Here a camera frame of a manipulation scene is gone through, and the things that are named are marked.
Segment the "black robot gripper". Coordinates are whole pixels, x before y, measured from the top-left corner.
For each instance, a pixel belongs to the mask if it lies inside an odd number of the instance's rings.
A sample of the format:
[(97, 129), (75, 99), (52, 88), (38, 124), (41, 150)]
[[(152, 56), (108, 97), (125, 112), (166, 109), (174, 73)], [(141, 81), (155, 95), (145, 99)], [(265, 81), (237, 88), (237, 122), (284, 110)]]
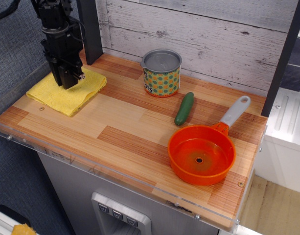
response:
[(46, 38), (41, 41), (58, 86), (65, 90), (85, 78), (79, 52), (83, 49), (80, 22), (71, 17), (70, 0), (35, 0), (33, 7)]

